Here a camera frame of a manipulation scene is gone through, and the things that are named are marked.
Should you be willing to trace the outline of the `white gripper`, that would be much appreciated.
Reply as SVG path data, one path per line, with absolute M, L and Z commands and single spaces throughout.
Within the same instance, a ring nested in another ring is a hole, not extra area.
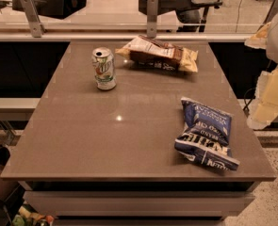
M 278 63 L 278 13 L 244 42 L 254 49 L 266 49 L 267 58 Z M 262 72 L 257 80 L 247 124 L 254 130 L 269 126 L 278 117 L 278 66 Z

